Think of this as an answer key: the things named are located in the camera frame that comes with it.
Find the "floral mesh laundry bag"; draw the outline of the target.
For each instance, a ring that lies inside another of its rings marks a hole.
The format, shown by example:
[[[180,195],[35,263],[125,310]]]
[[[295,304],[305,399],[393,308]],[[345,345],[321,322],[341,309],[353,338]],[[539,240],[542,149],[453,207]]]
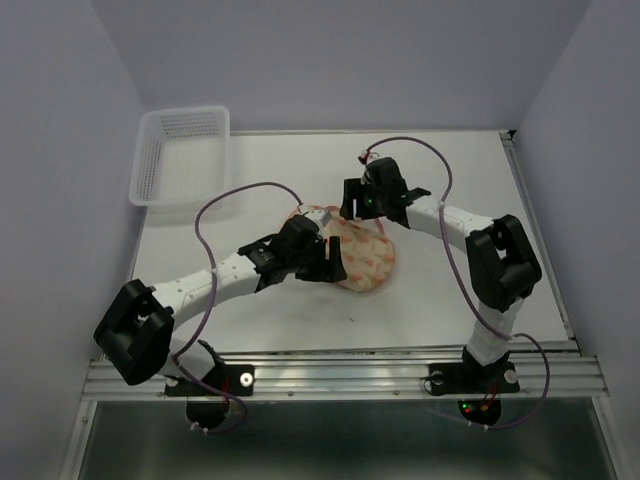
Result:
[[[305,204],[296,207],[289,217],[325,210],[331,219],[321,230],[324,238],[340,238],[340,251],[346,279],[338,282],[342,288],[358,294],[369,293],[390,279],[396,265],[396,249],[387,236],[380,219],[346,220],[337,206]]]

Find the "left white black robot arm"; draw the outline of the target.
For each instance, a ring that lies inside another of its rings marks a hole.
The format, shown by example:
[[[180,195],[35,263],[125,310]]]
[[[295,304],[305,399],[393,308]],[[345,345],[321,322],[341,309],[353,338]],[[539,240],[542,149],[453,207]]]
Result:
[[[174,332],[194,317],[206,322],[214,307],[282,283],[338,283],[347,274],[337,236],[323,237],[322,213],[289,218],[281,229],[240,247],[227,259],[152,286],[124,284],[93,339],[130,386],[155,375],[188,381],[199,393],[238,400],[252,388],[251,368],[234,374],[208,343],[181,341]]]

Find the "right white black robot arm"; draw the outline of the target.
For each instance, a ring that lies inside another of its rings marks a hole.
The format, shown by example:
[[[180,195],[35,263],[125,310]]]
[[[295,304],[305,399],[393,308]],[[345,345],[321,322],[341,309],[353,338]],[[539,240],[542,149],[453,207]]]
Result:
[[[442,241],[458,286],[476,317],[460,366],[463,384],[482,390],[506,365],[524,300],[542,278],[528,236],[513,215],[498,219],[448,206],[423,188],[410,189],[391,157],[362,157],[364,173],[344,181],[341,215],[384,217]]]

